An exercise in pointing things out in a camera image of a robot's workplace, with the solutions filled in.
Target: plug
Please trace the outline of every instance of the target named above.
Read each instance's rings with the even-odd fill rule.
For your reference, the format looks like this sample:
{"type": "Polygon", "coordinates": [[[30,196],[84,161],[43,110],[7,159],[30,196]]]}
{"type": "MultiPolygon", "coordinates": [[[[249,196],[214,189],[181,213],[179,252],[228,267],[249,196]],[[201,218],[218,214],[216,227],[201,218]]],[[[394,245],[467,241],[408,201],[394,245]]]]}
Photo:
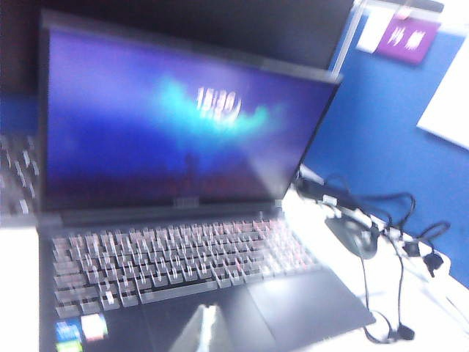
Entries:
{"type": "Polygon", "coordinates": [[[432,277],[435,277],[433,271],[441,267],[441,265],[443,264],[443,259],[439,254],[432,252],[424,257],[424,263],[426,265],[426,268],[430,272],[430,275],[432,277]]]}

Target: touchpad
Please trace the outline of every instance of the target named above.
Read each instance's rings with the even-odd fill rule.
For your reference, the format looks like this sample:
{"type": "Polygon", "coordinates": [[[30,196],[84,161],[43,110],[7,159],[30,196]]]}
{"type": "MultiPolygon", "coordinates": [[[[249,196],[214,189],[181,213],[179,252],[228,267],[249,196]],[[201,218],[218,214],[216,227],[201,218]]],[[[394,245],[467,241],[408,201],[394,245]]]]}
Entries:
{"type": "Polygon", "coordinates": [[[373,323],[374,318],[329,270],[248,286],[281,351],[373,323]]]}

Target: purple sign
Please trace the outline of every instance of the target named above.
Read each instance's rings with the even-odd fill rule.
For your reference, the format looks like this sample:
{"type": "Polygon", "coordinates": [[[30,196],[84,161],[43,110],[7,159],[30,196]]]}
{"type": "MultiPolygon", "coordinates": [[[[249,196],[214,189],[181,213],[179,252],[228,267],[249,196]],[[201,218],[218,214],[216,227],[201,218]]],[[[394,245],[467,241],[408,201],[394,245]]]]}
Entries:
{"type": "Polygon", "coordinates": [[[416,18],[392,18],[376,52],[419,64],[432,44],[439,23],[416,18]]]}

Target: another keyboard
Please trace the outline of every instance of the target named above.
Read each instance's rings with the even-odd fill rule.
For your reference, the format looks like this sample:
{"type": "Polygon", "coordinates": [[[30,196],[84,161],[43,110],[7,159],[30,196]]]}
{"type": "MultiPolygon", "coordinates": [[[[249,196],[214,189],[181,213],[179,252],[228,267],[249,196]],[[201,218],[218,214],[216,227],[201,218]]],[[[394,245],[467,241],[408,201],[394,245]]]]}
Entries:
{"type": "Polygon", "coordinates": [[[17,216],[35,212],[40,171],[34,138],[1,135],[0,162],[0,215],[17,216]]]}
{"type": "Polygon", "coordinates": [[[53,239],[60,318],[310,271],[282,220],[186,224],[53,239]]]}

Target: white paper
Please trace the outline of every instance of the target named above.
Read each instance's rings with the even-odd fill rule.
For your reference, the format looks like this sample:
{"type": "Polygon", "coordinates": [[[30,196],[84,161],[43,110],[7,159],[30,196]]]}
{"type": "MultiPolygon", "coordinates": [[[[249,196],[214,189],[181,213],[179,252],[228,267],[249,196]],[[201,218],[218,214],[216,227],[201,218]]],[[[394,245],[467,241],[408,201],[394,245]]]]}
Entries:
{"type": "Polygon", "coordinates": [[[469,149],[469,39],[454,57],[417,126],[469,149]]]}
{"type": "Polygon", "coordinates": [[[373,54],[394,15],[390,9],[373,9],[358,40],[357,49],[373,54]]]}

